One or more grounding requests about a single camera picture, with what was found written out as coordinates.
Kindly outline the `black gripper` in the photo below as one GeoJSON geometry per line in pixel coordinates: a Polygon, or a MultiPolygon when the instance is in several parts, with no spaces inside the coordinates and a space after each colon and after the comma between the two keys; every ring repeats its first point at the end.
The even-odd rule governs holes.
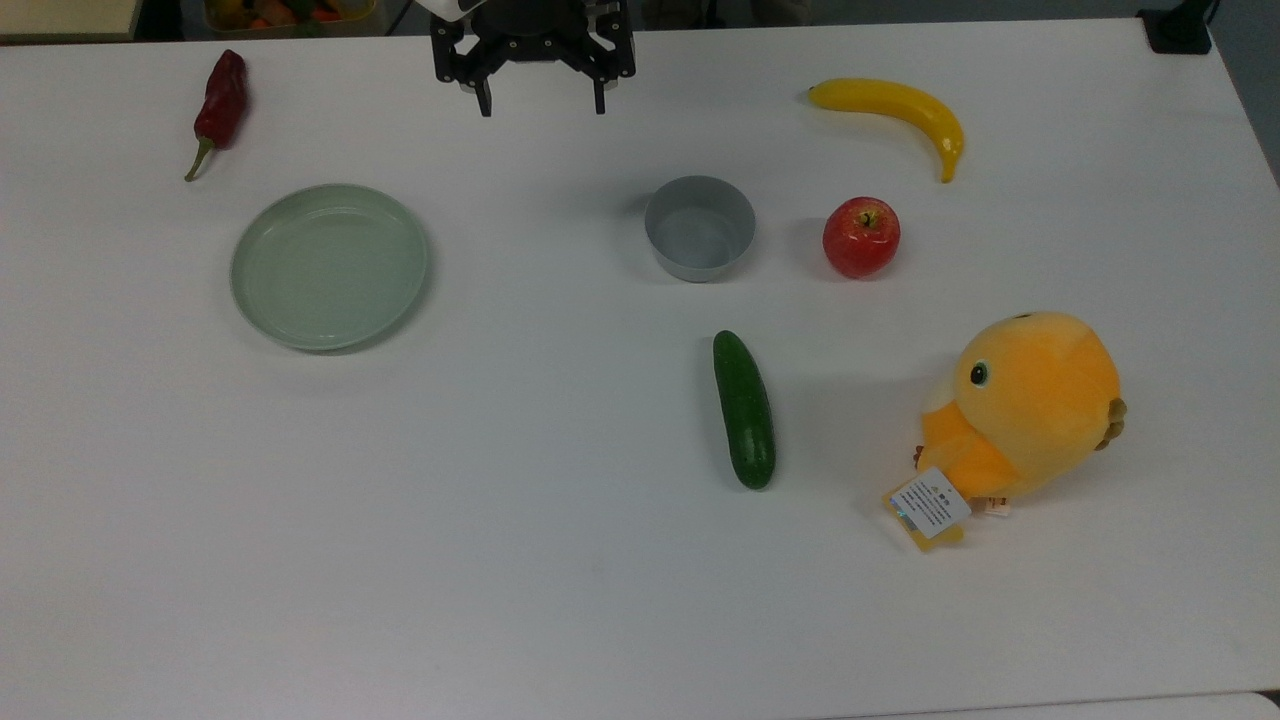
{"type": "Polygon", "coordinates": [[[511,61],[576,61],[591,81],[598,115],[605,114],[605,91],[636,73],[634,28],[628,10],[589,10],[593,1],[483,1],[468,22],[431,19],[431,50],[436,78],[474,92],[481,117],[492,117],[490,70],[486,59],[511,61]]]}

